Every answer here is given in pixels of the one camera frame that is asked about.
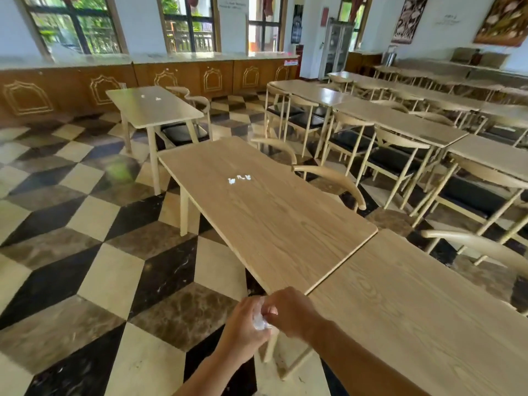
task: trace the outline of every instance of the person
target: person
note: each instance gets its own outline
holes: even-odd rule
[[[228,318],[215,351],[205,358],[174,396],[219,396],[238,368],[271,336],[253,326],[259,296],[247,297]],[[288,337],[310,345],[326,361],[350,395],[427,396],[407,378],[377,359],[323,318],[310,299],[292,287],[267,296],[262,305],[267,322]]]

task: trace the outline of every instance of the floor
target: floor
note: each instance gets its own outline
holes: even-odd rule
[[[212,102],[212,139],[263,134],[265,96],[229,96]],[[263,290],[197,210],[189,234],[179,235],[179,188],[160,166],[162,193],[154,195],[143,130],[132,153],[120,138],[119,115],[106,113],[0,130],[0,394],[171,396],[212,352],[238,300]],[[303,164],[301,143],[288,142]],[[265,150],[280,163],[282,153]],[[338,155],[328,166],[344,171]],[[352,172],[357,172],[354,164]],[[350,194],[308,177],[348,207]],[[362,181],[367,210],[424,248],[419,230],[474,223],[441,206],[413,230],[399,210],[387,210],[390,179]],[[406,210],[423,193],[415,190]],[[508,211],[511,219],[520,211]],[[498,236],[498,225],[486,233]],[[508,246],[521,254],[526,247]],[[528,284],[505,267],[471,264],[471,251],[441,241],[432,255],[494,296],[523,305]],[[300,342],[279,338],[278,368],[292,362]],[[224,394],[344,395],[328,366],[313,356],[287,382],[275,363],[259,357],[235,374]]]

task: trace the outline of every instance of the tapestry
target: tapestry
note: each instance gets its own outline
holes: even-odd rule
[[[519,47],[528,35],[528,0],[495,0],[474,43]]]
[[[405,0],[392,37],[393,43],[411,44],[427,0]]]

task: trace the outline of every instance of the right hand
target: right hand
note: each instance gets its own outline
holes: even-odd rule
[[[267,296],[261,313],[269,324],[287,337],[303,340],[306,340],[308,331],[322,319],[312,301],[291,286]]]

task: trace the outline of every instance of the window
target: window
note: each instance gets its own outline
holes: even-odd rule
[[[168,51],[215,51],[211,0],[161,0]]]
[[[106,0],[24,0],[52,55],[120,53]]]
[[[282,0],[249,0],[249,51],[279,50]]]
[[[361,42],[361,37],[363,35],[363,29],[366,24],[366,17],[369,14],[370,3],[372,0],[363,0],[360,5],[360,8],[357,10],[356,19],[354,24],[354,32],[350,40],[349,51],[354,51],[356,48],[356,43]],[[352,0],[341,0],[341,8],[339,11],[339,20],[341,22],[348,22],[351,18],[350,11],[352,10]]]

